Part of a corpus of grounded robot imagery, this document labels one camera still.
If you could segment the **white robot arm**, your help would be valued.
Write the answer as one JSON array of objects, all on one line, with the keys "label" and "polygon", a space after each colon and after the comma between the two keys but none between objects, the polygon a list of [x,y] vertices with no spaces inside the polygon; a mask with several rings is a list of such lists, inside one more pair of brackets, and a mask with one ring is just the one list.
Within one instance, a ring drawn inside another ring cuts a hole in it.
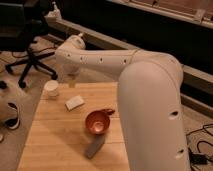
[{"label": "white robot arm", "polygon": [[67,67],[85,67],[118,78],[117,106],[131,171],[190,171],[180,87],[183,70],[170,54],[87,50],[70,36],[56,50]]}]

